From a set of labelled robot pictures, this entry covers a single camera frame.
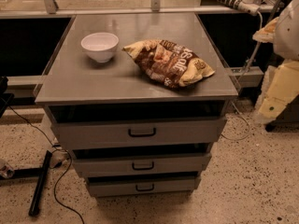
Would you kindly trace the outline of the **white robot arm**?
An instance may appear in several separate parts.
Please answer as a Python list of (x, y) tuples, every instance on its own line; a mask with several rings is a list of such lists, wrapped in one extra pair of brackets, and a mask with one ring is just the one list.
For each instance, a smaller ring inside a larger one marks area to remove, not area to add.
[(257, 31), (254, 40), (272, 43), (274, 52), (284, 61), (274, 76), (256, 118), (261, 124), (274, 121), (299, 95), (299, 0), (292, 0), (280, 15)]

